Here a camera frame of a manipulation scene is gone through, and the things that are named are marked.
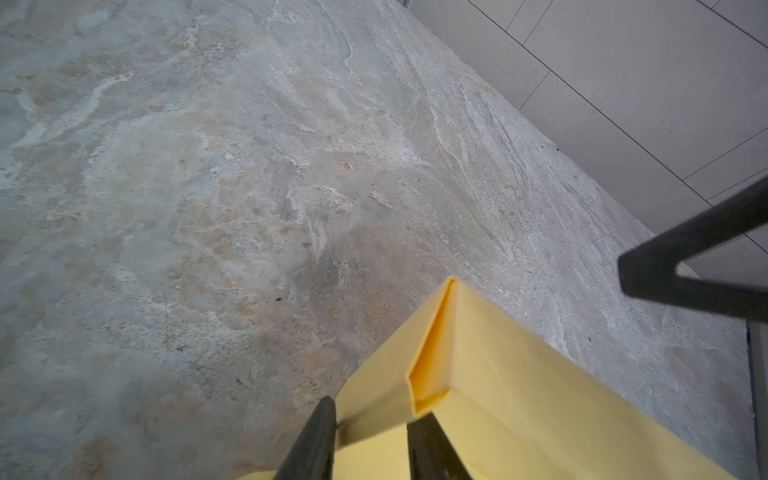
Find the yellow envelope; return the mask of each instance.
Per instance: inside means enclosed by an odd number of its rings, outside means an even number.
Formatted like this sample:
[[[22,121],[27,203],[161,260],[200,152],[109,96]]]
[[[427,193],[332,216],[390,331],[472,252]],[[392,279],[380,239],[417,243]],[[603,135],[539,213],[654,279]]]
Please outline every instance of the yellow envelope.
[[[475,480],[733,478],[454,277],[336,397],[334,479],[410,478],[429,412]]]

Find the stone countertop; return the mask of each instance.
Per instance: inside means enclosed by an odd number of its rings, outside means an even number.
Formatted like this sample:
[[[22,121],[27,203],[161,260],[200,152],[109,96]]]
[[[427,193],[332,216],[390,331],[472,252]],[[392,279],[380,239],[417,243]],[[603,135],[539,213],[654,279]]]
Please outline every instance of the stone countertop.
[[[0,10],[0,472],[275,468],[450,274],[740,478],[743,322],[393,0]]]

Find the black metal bar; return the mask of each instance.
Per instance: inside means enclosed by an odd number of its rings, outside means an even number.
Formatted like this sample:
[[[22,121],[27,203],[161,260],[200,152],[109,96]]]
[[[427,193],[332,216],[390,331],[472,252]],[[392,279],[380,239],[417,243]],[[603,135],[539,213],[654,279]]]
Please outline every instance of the black metal bar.
[[[628,296],[768,322],[768,289],[678,276],[677,264],[768,223],[768,177],[619,257]]]
[[[306,421],[274,480],[330,480],[336,439],[336,403],[323,397]]]
[[[434,414],[408,424],[411,480],[472,480]]]

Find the gray stone surface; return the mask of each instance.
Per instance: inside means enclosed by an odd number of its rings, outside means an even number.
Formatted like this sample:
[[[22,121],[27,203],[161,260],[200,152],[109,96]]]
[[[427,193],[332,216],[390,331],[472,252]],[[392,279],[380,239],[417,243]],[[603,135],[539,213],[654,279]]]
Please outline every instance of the gray stone surface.
[[[450,273],[741,478],[742,322],[390,0],[11,0],[0,478],[229,478]]]

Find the floor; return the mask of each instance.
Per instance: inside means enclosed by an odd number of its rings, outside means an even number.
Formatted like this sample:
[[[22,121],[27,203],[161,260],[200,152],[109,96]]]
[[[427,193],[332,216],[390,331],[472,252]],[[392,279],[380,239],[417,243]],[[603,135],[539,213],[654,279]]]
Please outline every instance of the floor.
[[[450,273],[756,477],[744,324],[398,2],[2,8],[0,477],[274,468]]]
[[[768,3],[411,0],[409,10],[651,231],[768,175]],[[694,258],[768,285],[768,226]]]

